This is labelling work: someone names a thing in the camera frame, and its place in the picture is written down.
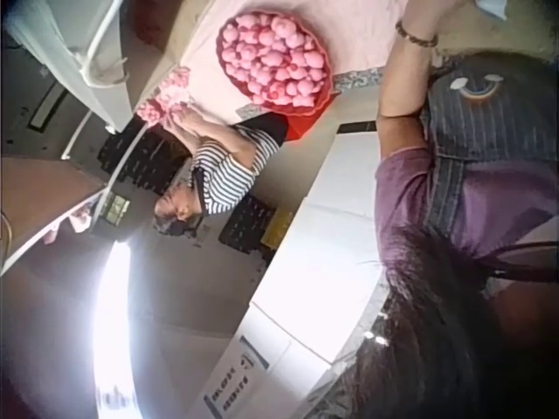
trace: bracelet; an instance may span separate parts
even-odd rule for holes
[[[403,39],[410,41],[412,44],[423,46],[424,48],[432,48],[434,46],[437,46],[438,44],[437,35],[435,35],[435,38],[433,38],[431,41],[426,41],[424,39],[414,37],[413,35],[408,33],[406,29],[404,29],[402,20],[398,20],[396,24],[396,31],[398,32],[398,35],[400,35]]]

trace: rainbow patch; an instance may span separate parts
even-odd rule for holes
[[[451,85],[451,90],[457,90],[464,98],[473,101],[483,101],[489,99],[491,96],[499,90],[500,83],[503,78],[498,74],[488,74],[484,77],[486,81],[485,87],[475,91],[470,89],[468,84],[468,79],[466,77],[459,77],[455,79]]]

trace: denim apron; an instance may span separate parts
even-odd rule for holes
[[[535,58],[461,58],[431,85],[422,114],[436,156],[424,225],[449,236],[468,164],[557,158],[557,68]]]

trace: window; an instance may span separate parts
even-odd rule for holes
[[[109,192],[107,200],[101,210],[101,216],[112,225],[119,225],[126,214],[130,201],[122,196]]]

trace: metal rod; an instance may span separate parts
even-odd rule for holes
[[[99,218],[101,210],[105,205],[105,201],[108,198],[108,194],[111,192],[111,189],[113,188],[113,185],[116,182],[116,178],[119,177],[119,174],[121,173],[122,168],[124,167],[124,163],[126,163],[126,160],[128,160],[128,157],[130,157],[135,147],[138,145],[138,142],[140,142],[142,136],[146,133],[146,131],[148,131],[148,128],[149,128],[148,124],[144,124],[144,126],[140,129],[138,134],[135,136],[135,138],[128,146],[127,150],[124,152],[124,155],[119,161],[119,164],[116,166],[116,169],[111,175],[111,178],[108,180],[107,186],[105,187],[105,190],[103,190],[103,193],[101,194],[101,198],[99,199],[99,201],[97,202],[97,206],[95,207],[95,211],[93,213],[93,217],[91,220],[91,226],[89,228],[90,230],[94,227],[95,223],[97,223],[97,219]]]
[[[60,156],[60,158],[62,160],[68,160],[70,158],[70,152],[72,151],[73,145],[75,144],[76,140],[78,139],[79,135],[81,134],[81,131],[84,129],[84,126],[89,121],[89,118],[91,118],[92,114],[93,114],[93,111],[91,109],[89,111],[87,111],[86,116],[84,116],[84,119],[81,120],[78,127],[73,132],[72,138],[68,141],[68,145],[64,149],[64,153],[62,153],[62,155]]]

